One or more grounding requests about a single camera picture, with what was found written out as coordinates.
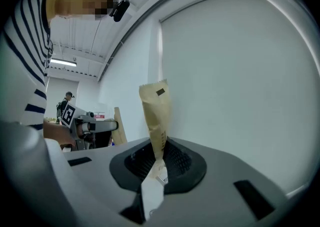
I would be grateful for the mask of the person's left hand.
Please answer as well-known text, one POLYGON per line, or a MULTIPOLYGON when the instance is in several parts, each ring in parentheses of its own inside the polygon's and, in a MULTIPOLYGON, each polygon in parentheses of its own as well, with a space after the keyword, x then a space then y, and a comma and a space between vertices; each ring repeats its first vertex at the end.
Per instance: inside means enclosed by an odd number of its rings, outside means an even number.
POLYGON ((84 136, 90 133, 90 124, 85 122, 76 126, 77 137, 82 139, 84 136))

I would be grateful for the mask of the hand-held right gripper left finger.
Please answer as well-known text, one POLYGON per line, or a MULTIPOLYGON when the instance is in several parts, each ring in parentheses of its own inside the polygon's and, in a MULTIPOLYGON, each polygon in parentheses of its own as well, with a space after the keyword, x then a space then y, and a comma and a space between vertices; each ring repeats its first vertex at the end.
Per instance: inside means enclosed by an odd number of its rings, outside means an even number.
POLYGON ((114 156, 146 140, 141 138, 122 145, 62 154, 67 161, 90 158, 89 162, 67 166, 71 171, 68 176, 75 177, 72 190, 79 189, 73 207, 80 227, 156 227, 153 219, 140 225, 120 215, 132 205, 136 194, 121 188, 110 173, 110 162, 114 156))

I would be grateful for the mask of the person's left forearm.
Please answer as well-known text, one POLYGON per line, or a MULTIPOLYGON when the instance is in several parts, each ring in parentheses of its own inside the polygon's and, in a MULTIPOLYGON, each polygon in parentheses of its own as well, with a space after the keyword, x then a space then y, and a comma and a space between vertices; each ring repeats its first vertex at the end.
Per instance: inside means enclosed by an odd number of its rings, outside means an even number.
POLYGON ((60 146, 76 146, 76 141, 70 133, 70 129, 67 126, 55 124, 43 120, 43 137, 45 139, 52 139, 58 142, 60 146))

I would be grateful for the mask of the fluorescent ceiling light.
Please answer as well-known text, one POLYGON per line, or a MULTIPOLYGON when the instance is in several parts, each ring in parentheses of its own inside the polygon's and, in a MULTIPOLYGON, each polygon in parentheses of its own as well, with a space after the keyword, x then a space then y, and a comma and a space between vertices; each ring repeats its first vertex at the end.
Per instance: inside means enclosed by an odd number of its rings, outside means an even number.
POLYGON ((62 59, 56 59, 56 58, 52 58, 50 60, 50 62, 53 63, 53 64, 60 64, 60 65, 71 66, 71 67, 76 67, 77 66, 76 62, 62 60, 62 59))

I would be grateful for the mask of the person in striped shirt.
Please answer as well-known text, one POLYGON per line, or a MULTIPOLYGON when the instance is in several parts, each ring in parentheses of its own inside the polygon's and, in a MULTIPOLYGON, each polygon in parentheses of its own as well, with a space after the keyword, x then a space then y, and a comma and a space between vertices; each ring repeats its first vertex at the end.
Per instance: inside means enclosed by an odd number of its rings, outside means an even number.
POLYGON ((0 120, 43 133, 53 54, 46 0, 19 0, 0 32, 0 120))

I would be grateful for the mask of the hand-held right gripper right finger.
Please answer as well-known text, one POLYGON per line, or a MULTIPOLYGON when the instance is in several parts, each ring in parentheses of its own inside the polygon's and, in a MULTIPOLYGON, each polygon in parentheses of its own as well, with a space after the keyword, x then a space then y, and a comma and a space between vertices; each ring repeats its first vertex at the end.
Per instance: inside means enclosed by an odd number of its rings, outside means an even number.
POLYGON ((261 222, 238 186, 253 187, 270 216, 287 202, 282 189, 237 156, 170 137, 164 150, 168 184, 149 227, 247 227, 261 222))

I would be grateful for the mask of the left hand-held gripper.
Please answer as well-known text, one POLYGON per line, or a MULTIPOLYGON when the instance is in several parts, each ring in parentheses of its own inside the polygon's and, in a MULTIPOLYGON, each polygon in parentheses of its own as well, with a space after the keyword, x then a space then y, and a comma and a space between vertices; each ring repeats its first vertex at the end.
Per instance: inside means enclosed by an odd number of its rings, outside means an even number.
POLYGON ((104 148, 109 145, 112 131, 119 127, 118 122, 115 120, 95 120, 93 112, 85 111, 67 103, 61 117, 61 124, 69 128, 72 137, 75 139, 75 146, 72 147, 72 151, 90 150, 94 147, 104 148), (78 138, 76 128, 77 125, 82 123, 90 123, 90 133, 83 138, 78 138))

